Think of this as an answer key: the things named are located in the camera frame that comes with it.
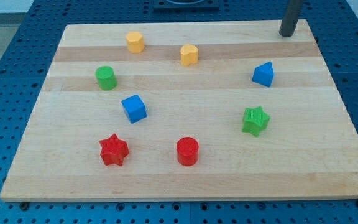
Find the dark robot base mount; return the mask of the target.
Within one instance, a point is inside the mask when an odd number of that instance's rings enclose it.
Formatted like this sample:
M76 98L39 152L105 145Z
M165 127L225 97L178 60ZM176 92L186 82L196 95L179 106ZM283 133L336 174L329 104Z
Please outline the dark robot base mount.
M219 0L151 0L154 11L219 9Z

